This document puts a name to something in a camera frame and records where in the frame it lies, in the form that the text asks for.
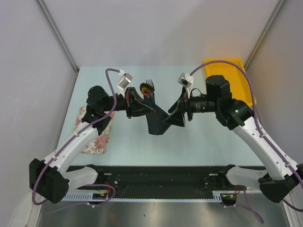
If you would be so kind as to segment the iridescent rainbow fork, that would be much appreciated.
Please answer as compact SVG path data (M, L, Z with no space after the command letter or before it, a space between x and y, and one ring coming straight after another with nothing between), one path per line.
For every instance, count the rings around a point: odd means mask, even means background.
M147 85L150 87L150 88L149 88L149 92L148 92L149 97L150 97L151 99L154 99L154 92L155 92L154 83L153 83L153 81L152 81L151 79L147 79L147 80L146 80L146 83L147 83Z

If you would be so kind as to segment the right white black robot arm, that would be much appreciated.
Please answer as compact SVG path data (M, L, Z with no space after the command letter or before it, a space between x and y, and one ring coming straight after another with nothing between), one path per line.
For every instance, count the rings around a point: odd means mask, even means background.
M189 82L180 78L182 92L167 111L154 100L151 81L140 85L140 93L126 96L132 115L147 116L149 133L162 135L168 127L184 127L195 113L214 113L217 121L239 136L257 155L264 170L246 169L236 165L226 166L218 178L224 190L234 185L259 189L270 201L279 203L303 181L303 166L291 159L267 133L262 130L254 110L244 101L232 97L230 83L222 75L212 75L205 81L206 93L193 96Z

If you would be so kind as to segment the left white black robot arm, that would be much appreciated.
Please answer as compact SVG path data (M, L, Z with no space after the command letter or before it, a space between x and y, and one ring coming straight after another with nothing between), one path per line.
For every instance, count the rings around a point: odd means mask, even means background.
M29 165L29 186L35 205L42 204L36 200L37 194L46 201L58 203L69 191L86 185L99 189L104 185L105 178L94 165L71 172L68 168L84 148L106 129L114 111L125 111L128 118L156 112L134 87L128 87L124 95L112 96L101 86L92 87L88 91L86 113L77 130L50 155L43 160L35 158Z

